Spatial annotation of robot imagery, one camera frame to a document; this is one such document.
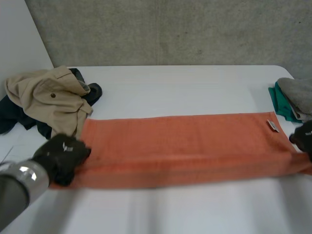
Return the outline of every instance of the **dark green cloth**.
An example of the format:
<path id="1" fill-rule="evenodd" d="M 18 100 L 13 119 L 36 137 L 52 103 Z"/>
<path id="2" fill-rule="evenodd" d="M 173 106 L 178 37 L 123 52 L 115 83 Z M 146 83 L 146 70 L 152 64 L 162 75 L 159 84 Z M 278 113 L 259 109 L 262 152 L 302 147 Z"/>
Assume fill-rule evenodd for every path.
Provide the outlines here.
<path id="1" fill-rule="evenodd" d="M 269 88 L 269 93 L 277 115 L 284 116 L 286 121 L 302 123 L 301 120 L 297 120 L 294 116 L 292 108 L 277 82 L 275 83 L 274 88 Z"/>

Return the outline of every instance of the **metal robot arm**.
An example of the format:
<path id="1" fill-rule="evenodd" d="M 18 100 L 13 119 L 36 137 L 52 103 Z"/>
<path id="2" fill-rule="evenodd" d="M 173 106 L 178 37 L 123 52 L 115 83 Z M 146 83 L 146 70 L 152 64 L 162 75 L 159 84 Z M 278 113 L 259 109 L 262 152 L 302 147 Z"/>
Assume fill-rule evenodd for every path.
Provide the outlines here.
<path id="1" fill-rule="evenodd" d="M 50 183 L 68 186 L 75 168 L 90 152 L 83 142 L 59 134 L 43 144 L 32 159 L 0 171 L 0 232 L 40 197 Z"/>

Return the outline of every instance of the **khaki jacket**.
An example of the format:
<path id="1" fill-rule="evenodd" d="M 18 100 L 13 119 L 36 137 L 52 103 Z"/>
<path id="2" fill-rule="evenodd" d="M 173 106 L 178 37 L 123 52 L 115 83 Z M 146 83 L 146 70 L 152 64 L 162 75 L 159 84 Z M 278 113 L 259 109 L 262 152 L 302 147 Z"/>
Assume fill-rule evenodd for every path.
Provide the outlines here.
<path id="1" fill-rule="evenodd" d="M 29 117 L 52 127 L 51 137 L 65 133 L 79 138 L 87 114 L 92 112 L 80 97 L 90 92 L 89 87 L 65 66 L 8 78 L 5 90 Z"/>

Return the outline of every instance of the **white tag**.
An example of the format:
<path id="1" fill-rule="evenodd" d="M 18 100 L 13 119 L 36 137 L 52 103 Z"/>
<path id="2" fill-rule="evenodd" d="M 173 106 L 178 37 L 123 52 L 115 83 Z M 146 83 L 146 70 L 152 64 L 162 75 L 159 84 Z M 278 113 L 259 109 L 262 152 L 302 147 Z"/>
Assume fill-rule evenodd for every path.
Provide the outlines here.
<path id="1" fill-rule="evenodd" d="M 276 131 L 279 133 L 279 129 L 277 128 L 277 126 L 275 125 L 275 123 L 273 121 L 270 121 L 270 120 L 267 120 L 267 123 L 269 124 L 270 128 L 273 130 L 273 131 Z"/>

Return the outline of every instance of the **orange towel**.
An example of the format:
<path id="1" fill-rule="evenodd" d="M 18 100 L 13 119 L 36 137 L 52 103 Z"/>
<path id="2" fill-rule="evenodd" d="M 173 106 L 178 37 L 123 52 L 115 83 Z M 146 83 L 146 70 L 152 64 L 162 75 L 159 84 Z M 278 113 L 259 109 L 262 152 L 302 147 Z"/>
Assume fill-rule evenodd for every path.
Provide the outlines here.
<path id="1" fill-rule="evenodd" d="M 273 121 L 280 133 L 267 124 Z M 71 188 L 147 188 L 281 176 L 311 168 L 275 114 L 87 119 L 92 148 Z"/>

